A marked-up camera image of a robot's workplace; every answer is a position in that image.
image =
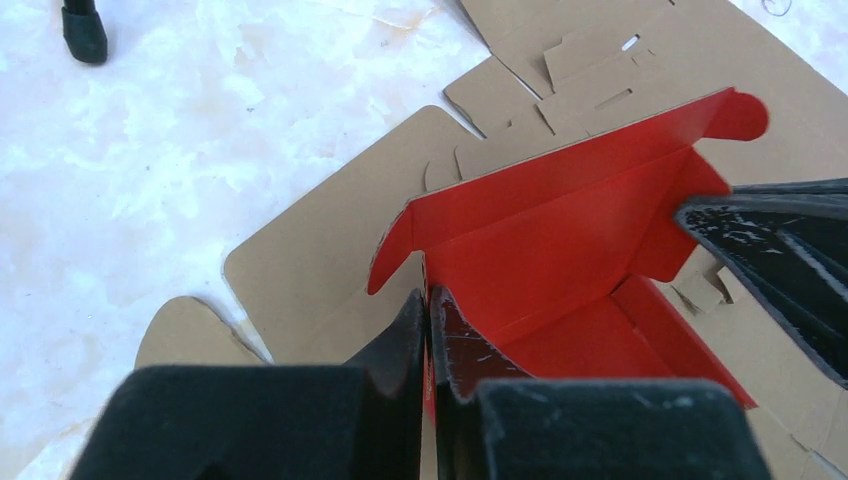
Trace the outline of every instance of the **brown cardboard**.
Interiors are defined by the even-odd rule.
[[[736,278],[736,275],[727,267],[722,267],[716,274],[719,281],[724,287],[726,293],[725,300],[727,303],[736,303],[743,297],[748,295],[748,290],[742,285],[742,282]]]
[[[455,156],[445,162],[430,162],[424,167],[424,189],[428,192],[453,185],[461,179]]]
[[[536,95],[544,99],[554,93],[545,65],[544,52],[562,43],[564,36],[577,31],[606,29],[607,25],[629,26],[627,29],[622,27],[618,30],[632,30],[636,33],[639,26],[670,6],[668,0],[618,0],[598,5],[595,3],[560,0],[550,8],[539,11],[532,20],[517,27],[502,40],[490,44],[490,49]],[[487,21],[479,16],[475,17],[471,12],[469,14],[475,25],[480,21]],[[619,49],[630,36],[619,44]],[[581,65],[586,65],[584,58],[581,57]]]
[[[484,137],[505,129],[515,112],[536,103],[536,97],[496,57],[448,85],[445,96]]]
[[[518,50],[515,61],[539,63],[535,82],[526,69],[517,69],[509,59],[499,57],[539,93],[534,83],[546,77],[539,74],[545,69],[541,65],[542,52],[560,44],[561,36],[575,31],[575,25],[585,28],[592,20],[607,25],[625,22],[622,16],[609,13],[629,3],[561,0],[537,15],[540,23],[528,23],[513,31],[511,41],[520,44],[510,47]],[[478,26],[490,21],[486,12],[469,14]],[[709,158],[717,159],[720,173],[732,183],[799,181],[848,174],[848,164],[841,161],[848,143],[842,131],[848,120],[845,96],[744,12],[729,2],[677,0],[671,10],[663,10],[662,21],[650,22],[649,26],[645,39],[650,45],[640,48],[649,46],[662,59],[667,77],[675,84],[698,94],[734,85],[762,98],[769,106],[769,132],[765,138],[740,149],[743,153],[730,152],[720,142],[704,141],[699,145]],[[545,37],[553,32],[557,32],[556,36]],[[547,44],[540,41],[541,37],[548,38]],[[603,58],[593,60],[600,63]],[[540,95],[543,98],[553,93],[550,79],[544,80],[549,93]],[[639,112],[629,121],[649,113],[653,111]],[[762,168],[763,158],[769,158],[769,168]]]
[[[804,474],[801,480],[846,480],[848,476],[839,472],[832,465],[827,465],[825,460],[811,454],[804,466]]]
[[[541,114],[531,107],[515,117],[512,124],[498,135],[483,141],[468,139],[456,147],[456,162],[463,180],[525,160],[586,137],[585,131],[573,124],[554,135]]]
[[[558,0],[462,0],[462,7],[491,47],[531,21],[536,12],[556,3]]]
[[[700,273],[687,278],[674,290],[700,313],[710,313],[722,299],[721,292]]]
[[[425,107],[227,257],[226,278],[277,363],[345,360],[391,322],[420,270],[368,297],[371,253],[398,205],[424,193],[427,163],[453,161],[469,138]]]
[[[830,429],[819,449],[822,457],[848,474],[848,391],[842,390],[833,413]]]
[[[810,453],[764,407],[745,412],[757,445],[775,480],[797,480],[804,473]]]
[[[141,340],[135,368],[151,365],[262,365],[221,318],[194,297],[169,300]]]

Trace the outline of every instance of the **cardboard tab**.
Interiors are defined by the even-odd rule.
[[[177,297],[162,305],[135,358],[135,368],[262,364],[221,317],[194,297]]]
[[[701,274],[695,274],[674,287],[677,294],[700,313],[710,313],[721,303],[721,292]]]
[[[754,400],[771,411],[807,450],[823,450],[844,391],[828,379],[752,296],[694,315],[674,292],[671,302]],[[844,446],[836,443],[836,450]]]
[[[371,252],[398,205],[424,193],[428,162],[451,161],[456,145],[469,138],[474,137],[445,111],[425,107],[227,257],[227,281],[277,363],[302,361],[304,338],[364,291]],[[413,281],[399,297],[375,297],[362,305],[364,331],[385,328],[402,303],[398,298],[416,286],[420,282]],[[391,313],[372,318],[368,308],[384,311],[383,303]],[[342,335],[336,342],[346,338],[353,352],[366,340]]]
[[[513,116],[536,103],[536,97],[496,57],[448,85],[445,96],[484,137],[505,130]]]
[[[809,452],[792,438],[768,409],[762,406],[754,408],[745,412],[745,416],[772,477],[800,479],[810,457]]]
[[[538,106],[548,125],[555,132],[561,128],[570,128],[569,125],[581,122],[579,117],[590,126],[590,129],[598,131],[612,130],[627,123],[644,118],[660,110],[650,110],[654,106],[662,106],[667,101],[669,92],[660,92],[662,97],[656,102],[650,98],[656,92],[651,88],[651,82],[660,75],[659,61],[648,64],[644,62],[644,68],[639,67],[630,54],[616,55],[589,68],[577,75],[568,78],[561,86],[561,91],[556,95],[542,100]],[[674,88],[664,81],[668,88]],[[616,105],[631,95],[648,96],[647,102],[643,101],[637,105],[644,105],[643,111],[629,108],[625,115],[615,115],[621,105]],[[673,99],[679,99],[683,95],[675,95]],[[633,99],[627,99],[623,103],[625,107],[633,103]]]
[[[606,29],[606,26],[635,33],[639,25],[667,8],[673,8],[668,0],[622,0],[614,9],[599,14],[593,2],[560,1],[539,12],[503,41],[491,45],[491,50],[536,95],[545,99],[553,95],[554,90],[544,52],[560,45],[563,37],[578,31]],[[621,42],[619,50],[626,41]],[[586,65],[583,58],[588,57],[581,57],[580,65]]]
[[[456,157],[430,162],[424,169],[424,189],[428,192],[453,185],[460,180]]]
[[[721,281],[721,284],[727,293],[725,296],[725,301],[727,303],[736,303],[748,295],[748,289],[745,288],[745,285],[742,285],[742,282],[736,278],[736,275],[734,275],[729,268],[722,267],[721,270],[718,271],[718,279]]]
[[[533,107],[512,121],[498,135],[479,141],[467,140],[456,147],[456,161],[463,180],[512,165],[521,160],[585,138],[582,130],[554,135],[541,114]]]

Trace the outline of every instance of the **cardboard box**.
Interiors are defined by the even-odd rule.
[[[720,88],[749,92],[770,113],[769,130],[755,141],[697,143],[730,184],[848,176],[848,99],[729,2],[462,3],[497,62],[487,60],[463,77],[463,88],[449,88],[449,97],[487,138],[478,140],[445,112],[427,108],[227,259],[227,280],[276,362],[341,362],[393,318],[420,284],[420,259],[408,259],[378,296],[368,297],[365,287],[371,253],[407,199]],[[636,35],[626,51],[613,48]],[[519,78],[510,83],[508,72]],[[529,92],[516,87],[522,83],[541,101],[532,105]],[[678,279],[718,268],[696,249]],[[694,317],[671,288],[662,291],[792,438],[846,470],[845,392],[819,375],[750,296]],[[197,336],[172,333],[164,335],[171,349]],[[779,445],[766,447],[767,457],[794,458]],[[769,454],[770,448],[780,451]],[[817,464],[807,460],[802,475],[814,478],[819,471],[808,465]]]
[[[541,377],[710,378],[750,397],[645,277],[670,281],[695,249],[677,206],[729,187],[692,145],[753,140],[765,106],[726,89],[407,203],[374,257],[376,294],[413,251],[425,291]]]

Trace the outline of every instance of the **scratched black surface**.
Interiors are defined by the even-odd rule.
[[[725,262],[810,359],[848,387],[845,180],[695,197],[678,223]]]

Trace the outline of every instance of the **chair leg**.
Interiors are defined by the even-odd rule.
[[[74,58],[93,65],[106,61],[106,32],[94,0],[65,0],[62,24],[65,42]]]

